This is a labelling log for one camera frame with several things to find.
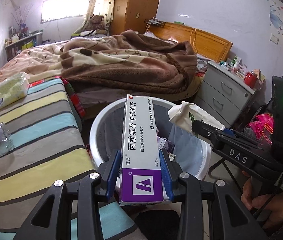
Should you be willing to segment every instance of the drawer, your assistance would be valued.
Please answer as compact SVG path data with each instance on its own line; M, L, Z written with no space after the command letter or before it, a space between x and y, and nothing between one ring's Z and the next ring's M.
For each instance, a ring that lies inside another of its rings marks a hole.
M208 67L204 81L227 97L240 110L244 109L252 96L242 86L213 66Z
M233 124L241 112L232 102L206 82L202 82L197 96L209 104L229 124Z
M213 116L217 121L225 125L226 128L231 127L227 121L220 116L213 108L211 108L207 103L201 100L199 97L195 97L194 104L197 104L201 109L205 110L211 116Z

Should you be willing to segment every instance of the dried branches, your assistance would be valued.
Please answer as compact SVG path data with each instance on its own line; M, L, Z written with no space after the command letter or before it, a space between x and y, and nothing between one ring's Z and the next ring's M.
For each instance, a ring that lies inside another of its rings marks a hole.
M22 23L25 23L28 17L29 11L31 10L32 7L33 7L33 4L27 4L26 6L23 6L22 8L18 8L15 11L15 15L11 13L16 23L18 24L19 28Z

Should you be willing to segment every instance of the electrical wire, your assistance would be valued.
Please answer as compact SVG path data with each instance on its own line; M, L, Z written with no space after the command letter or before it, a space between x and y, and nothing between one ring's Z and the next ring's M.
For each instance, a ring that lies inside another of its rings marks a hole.
M45 28L47 28L47 27L50 25L51 22L52 22L52 21L49 21L49 23L43 28L43 30L44 30Z
M146 28L145 28L145 33L148 31L148 29L149 29L149 27L151 26L151 22L152 22L152 20L154 20L155 19L155 16L154 17L152 17L152 19L147 23L147 25L146 25Z
M196 54L198 54L197 48L196 48L196 46L195 46L196 28L193 28L193 29L192 29L191 35L190 35L190 37L189 37L189 42L190 42L190 44L192 44L192 34L193 34L193 31L194 31L194 30L195 30L195 34L194 34L194 39L193 39L193 47L194 47L194 49L195 49Z
M57 29L58 29L58 36L59 36L60 41L61 41L61 37L60 37L60 33L59 33L59 27L58 27L58 20L57 20Z
M276 186L274 192L272 193L272 195L266 200L266 202L264 203L264 205L262 205L254 214L253 214L253 217L255 219L258 218L258 216L261 214L261 212L263 211L263 209L269 204L269 202L273 199L273 197L279 193L280 191L280 186L282 185L283 183L283 174L282 176L280 177L280 180L278 182L278 185Z

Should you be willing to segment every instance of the purple logo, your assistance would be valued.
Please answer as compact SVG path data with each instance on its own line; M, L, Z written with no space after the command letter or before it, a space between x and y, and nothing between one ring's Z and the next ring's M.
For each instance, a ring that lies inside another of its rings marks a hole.
M152 191L151 179L143 180L143 181L139 182L139 184L136 183L136 188L151 192Z
M154 184L153 176L150 175L133 175L132 176L132 194L133 195L153 195Z

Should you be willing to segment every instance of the wooden wardrobe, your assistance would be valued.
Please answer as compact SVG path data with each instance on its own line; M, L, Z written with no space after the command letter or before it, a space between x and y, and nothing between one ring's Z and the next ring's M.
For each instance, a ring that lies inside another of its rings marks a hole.
M158 2L159 0L115 0L110 35L120 34L129 29L144 33L144 21L156 16Z

